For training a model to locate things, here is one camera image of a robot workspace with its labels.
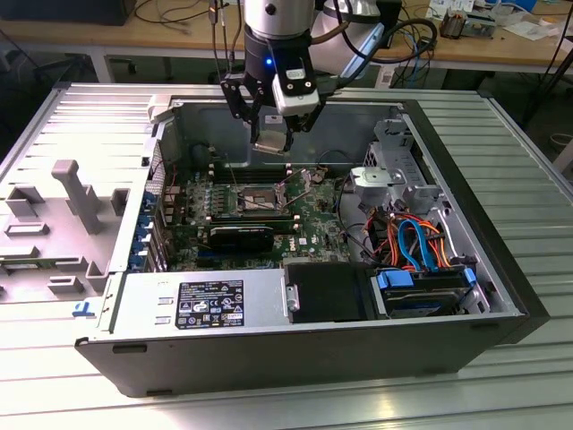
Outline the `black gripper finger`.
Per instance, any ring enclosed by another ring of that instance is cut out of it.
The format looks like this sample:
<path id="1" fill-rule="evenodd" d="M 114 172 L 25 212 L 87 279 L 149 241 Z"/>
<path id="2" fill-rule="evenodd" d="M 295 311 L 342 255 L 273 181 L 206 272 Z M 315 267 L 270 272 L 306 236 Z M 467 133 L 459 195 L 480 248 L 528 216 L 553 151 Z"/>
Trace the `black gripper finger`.
<path id="1" fill-rule="evenodd" d="M 256 143 L 260 137 L 259 113 L 264 101 L 263 83 L 248 73 L 226 73 L 220 87 L 232 116 L 250 126 L 250 143 Z M 251 104 L 245 101 L 242 87 L 252 97 Z"/>
<path id="2" fill-rule="evenodd" d="M 316 107 L 310 114 L 284 117 L 286 121 L 286 141 L 284 146 L 285 151 L 291 150 L 296 133 L 308 133 L 312 130 L 324 107 L 325 103 L 321 102 L 320 105 Z"/>

